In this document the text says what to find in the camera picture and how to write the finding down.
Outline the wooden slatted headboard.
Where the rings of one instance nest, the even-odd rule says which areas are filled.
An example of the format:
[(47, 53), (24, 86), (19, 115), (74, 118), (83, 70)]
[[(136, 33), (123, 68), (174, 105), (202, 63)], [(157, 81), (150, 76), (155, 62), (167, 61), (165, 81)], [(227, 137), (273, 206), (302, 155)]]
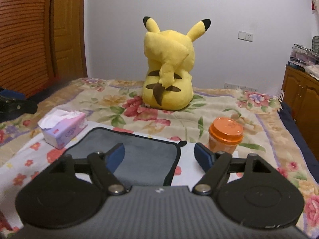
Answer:
[(86, 77), (84, 0), (1, 0), (1, 87), (27, 97)]

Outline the purple tissue box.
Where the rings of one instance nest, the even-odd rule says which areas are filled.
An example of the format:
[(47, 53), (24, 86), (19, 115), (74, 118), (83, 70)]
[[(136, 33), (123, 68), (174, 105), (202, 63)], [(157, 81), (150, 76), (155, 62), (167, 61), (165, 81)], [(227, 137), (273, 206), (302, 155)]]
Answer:
[(53, 109), (38, 123), (44, 140), (49, 145), (62, 149), (87, 126), (84, 112)]

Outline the wooden sideboard cabinet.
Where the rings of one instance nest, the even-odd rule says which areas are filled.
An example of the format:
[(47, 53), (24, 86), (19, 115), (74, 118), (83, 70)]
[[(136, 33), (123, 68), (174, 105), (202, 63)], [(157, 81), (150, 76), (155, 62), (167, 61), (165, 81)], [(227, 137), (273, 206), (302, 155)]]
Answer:
[(287, 65), (282, 91), (283, 101), (291, 108), (296, 126), (318, 158), (318, 80)]

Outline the white wall socket strip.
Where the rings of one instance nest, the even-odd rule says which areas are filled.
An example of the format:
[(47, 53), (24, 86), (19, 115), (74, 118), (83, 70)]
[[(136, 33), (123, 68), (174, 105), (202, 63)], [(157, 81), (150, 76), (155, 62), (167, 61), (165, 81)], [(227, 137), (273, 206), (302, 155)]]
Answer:
[(257, 92), (258, 91), (257, 88), (252, 88), (252, 87), (248, 87), (248, 86), (242, 86), (242, 85), (238, 85), (238, 84), (231, 84), (231, 83), (224, 83), (224, 87), (223, 88), (232, 89), (232, 90), (250, 91), (250, 92)]

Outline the white fruit print cloth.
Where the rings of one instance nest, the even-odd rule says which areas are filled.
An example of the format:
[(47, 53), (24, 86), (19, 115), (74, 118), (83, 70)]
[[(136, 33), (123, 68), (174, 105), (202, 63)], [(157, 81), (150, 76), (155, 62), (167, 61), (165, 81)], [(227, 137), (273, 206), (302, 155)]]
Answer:
[[(153, 131), (151, 128), (139, 131), (133, 127), (122, 129), (107, 125), (102, 127), (120, 134), (134, 134), (175, 143), (185, 140), (187, 144), (181, 150), (182, 155), (172, 180), (175, 186), (187, 185), (192, 188), (204, 174), (194, 157), (196, 139), (194, 135), (187, 135), (187, 130), (183, 127), (165, 126), (161, 131)], [(17, 193), (62, 153), (63, 150), (48, 145), (43, 135), (38, 134), (1, 166), (1, 232), (3, 234), (16, 232), (23, 226), (14, 207)]]

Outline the dark blue mattress edge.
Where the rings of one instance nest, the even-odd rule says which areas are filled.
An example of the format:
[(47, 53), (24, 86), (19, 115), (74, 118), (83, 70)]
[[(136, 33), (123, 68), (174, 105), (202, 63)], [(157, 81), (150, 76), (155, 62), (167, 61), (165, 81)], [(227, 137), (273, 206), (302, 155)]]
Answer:
[(311, 175), (314, 177), (316, 182), (318, 182), (318, 160), (315, 158), (314, 154), (301, 135), (301, 132), (296, 126), (292, 117), (291, 108), (285, 102), (280, 102), (280, 104), (282, 108), (278, 111), (279, 117), (299, 147)]

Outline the white wall switch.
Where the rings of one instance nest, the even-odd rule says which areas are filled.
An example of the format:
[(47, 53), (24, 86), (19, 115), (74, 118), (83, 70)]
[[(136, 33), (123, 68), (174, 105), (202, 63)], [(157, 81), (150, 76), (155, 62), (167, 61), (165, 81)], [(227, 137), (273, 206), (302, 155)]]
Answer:
[(239, 31), (238, 32), (238, 39), (239, 40), (244, 40), (248, 42), (253, 42), (254, 35), (252, 33), (247, 33), (244, 31)]

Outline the floral bed sheet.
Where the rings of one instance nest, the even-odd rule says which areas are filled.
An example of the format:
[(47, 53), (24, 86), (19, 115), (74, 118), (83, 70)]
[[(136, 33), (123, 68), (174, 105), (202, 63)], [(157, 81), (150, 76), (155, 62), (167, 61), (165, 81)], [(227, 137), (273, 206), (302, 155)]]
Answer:
[(140, 81), (80, 78), (34, 98), (35, 114), (1, 121), (1, 237), (22, 223), (14, 209), (17, 192), (62, 150), (48, 145), (38, 122), (55, 107), (84, 112), (87, 130), (113, 131), (171, 141), (201, 142), (216, 150), (236, 143), (234, 157), (256, 153), (302, 193), (305, 209), (298, 227), (318, 238), (318, 162), (300, 136), (289, 108), (276, 96), (226, 89), (196, 89), (180, 111), (146, 107)]

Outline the clutter pile on cabinet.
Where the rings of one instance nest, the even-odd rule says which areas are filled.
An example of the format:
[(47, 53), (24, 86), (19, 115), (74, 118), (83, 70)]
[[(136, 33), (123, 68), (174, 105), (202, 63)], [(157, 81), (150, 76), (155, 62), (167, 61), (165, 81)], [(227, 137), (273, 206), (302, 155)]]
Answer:
[(294, 44), (288, 65), (318, 80), (318, 36), (312, 38), (312, 47)]

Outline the purple and grey towel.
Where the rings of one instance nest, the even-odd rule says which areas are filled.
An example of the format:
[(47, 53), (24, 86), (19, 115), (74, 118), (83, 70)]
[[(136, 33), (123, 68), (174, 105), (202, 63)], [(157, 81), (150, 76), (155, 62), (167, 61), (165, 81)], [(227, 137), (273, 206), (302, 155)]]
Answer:
[(97, 127), (89, 131), (78, 143), (65, 151), (73, 159), (86, 158), (90, 153), (106, 153), (122, 143), (125, 152), (118, 157), (123, 161), (108, 169), (125, 188), (131, 186), (170, 186), (186, 141), (164, 141), (127, 132)]

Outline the orange lidded cup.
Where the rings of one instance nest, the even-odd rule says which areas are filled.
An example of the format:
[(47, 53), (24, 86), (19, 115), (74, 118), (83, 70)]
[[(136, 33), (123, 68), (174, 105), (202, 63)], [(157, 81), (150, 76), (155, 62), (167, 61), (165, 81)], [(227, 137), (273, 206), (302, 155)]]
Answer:
[(208, 148), (214, 153), (223, 151), (233, 154), (243, 140), (243, 126), (230, 118), (216, 118), (208, 131)]

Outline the yellow Pikachu plush toy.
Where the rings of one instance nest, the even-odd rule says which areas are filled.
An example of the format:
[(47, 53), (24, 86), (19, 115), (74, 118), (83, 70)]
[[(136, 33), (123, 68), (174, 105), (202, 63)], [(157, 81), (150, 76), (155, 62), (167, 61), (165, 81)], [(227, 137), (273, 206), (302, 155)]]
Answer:
[(182, 110), (194, 96), (190, 71), (195, 63), (193, 42), (206, 33), (210, 19), (196, 23), (187, 34), (161, 31), (151, 17), (145, 16), (144, 55), (148, 71), (142, 89), (144, 105), (167, 111)]

